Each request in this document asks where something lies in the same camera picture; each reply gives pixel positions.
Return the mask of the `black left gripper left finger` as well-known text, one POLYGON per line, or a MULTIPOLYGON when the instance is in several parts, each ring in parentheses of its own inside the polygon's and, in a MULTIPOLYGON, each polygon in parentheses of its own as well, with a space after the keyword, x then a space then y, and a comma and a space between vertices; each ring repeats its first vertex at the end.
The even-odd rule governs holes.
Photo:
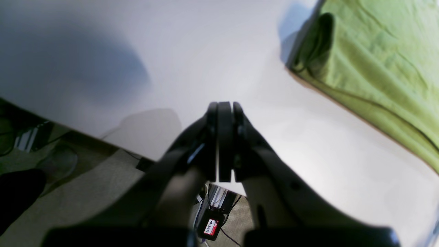
POLYGON ((188 226, 196 195, 215 178, 218 103, 186 128, 116 202, 77 225, 48 232, 44 247, 196 247, 188 226))

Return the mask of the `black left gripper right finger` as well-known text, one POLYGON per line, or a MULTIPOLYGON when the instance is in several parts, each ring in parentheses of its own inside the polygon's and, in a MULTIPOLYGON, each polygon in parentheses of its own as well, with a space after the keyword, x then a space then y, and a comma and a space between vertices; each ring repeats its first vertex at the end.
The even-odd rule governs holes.
POLYGON ((245 247, 399 247, 396 232, 362 223, 341 212, 285 164, 233 103, 237 154, 235 172, 246 191, 255 228, 245 247))

